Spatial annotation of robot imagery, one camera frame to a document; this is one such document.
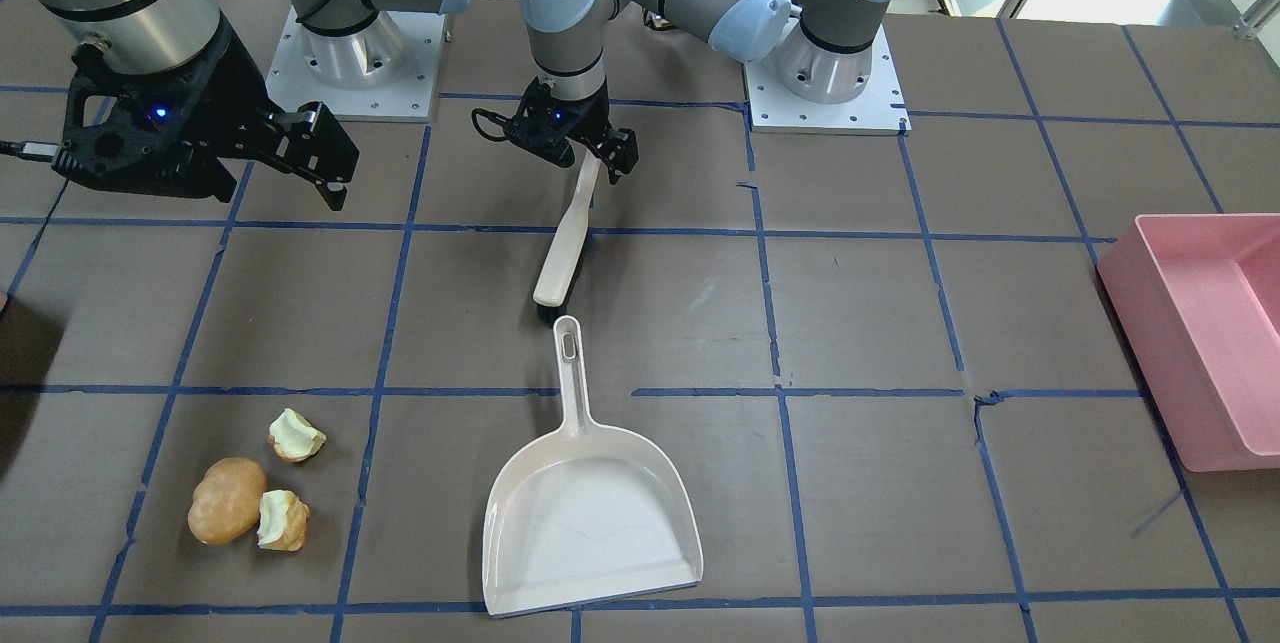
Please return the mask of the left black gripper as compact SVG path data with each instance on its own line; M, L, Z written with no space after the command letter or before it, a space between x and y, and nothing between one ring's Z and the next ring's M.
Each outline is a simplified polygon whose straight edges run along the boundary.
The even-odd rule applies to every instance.
M559 168L571 168L576 155L570 145L586 146L605 167L616 186L639 159L637 136L609 123L607 86L580 100L561 100L545 82L531 81L513 117L500 124L500 141L511 142Z

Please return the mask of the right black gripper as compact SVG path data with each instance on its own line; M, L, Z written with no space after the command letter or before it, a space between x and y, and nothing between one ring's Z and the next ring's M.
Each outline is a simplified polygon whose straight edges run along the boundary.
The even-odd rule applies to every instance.
M228 19L189 61L127 76L105 60L106 45L84 38L52 170L86 188L229 202L236 178L224 158L257 160L317 184L325 205L344 209L358 147L320 101L289 123L268 97L262 74Z

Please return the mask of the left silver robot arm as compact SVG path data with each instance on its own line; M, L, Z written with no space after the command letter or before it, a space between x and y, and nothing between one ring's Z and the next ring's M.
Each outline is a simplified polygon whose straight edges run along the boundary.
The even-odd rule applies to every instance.
M611 179L637 161L636 134L609 119L604 27L637 4L742 64L765 61L783 87L813 104L858 97L891 0L518 0L538 77L513 115L475 109L511 143L561 168L584 146Z

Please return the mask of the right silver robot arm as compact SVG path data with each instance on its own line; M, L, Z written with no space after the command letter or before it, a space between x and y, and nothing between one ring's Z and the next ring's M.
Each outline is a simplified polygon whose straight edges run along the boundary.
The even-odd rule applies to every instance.
M358 149L320 101L274 102L215 0L37 0L76 38L61 138L3 143L88 190L229 202L225 159L308 182L343 209ZM456 14L470 0L291 0L305 59L334 87L387 81L403 65L393 12Z

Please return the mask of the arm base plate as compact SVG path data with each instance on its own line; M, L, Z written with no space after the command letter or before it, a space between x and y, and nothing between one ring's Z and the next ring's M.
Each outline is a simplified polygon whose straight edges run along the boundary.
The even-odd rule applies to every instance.
M265 74L268 94L285 109L321 102L340 122L428 123L448 22L381 12L364 31L321 36L289 12Z
M911 129L884 28L854 54L817 47L794 20L744 72L751 124L765 133L896 136Z

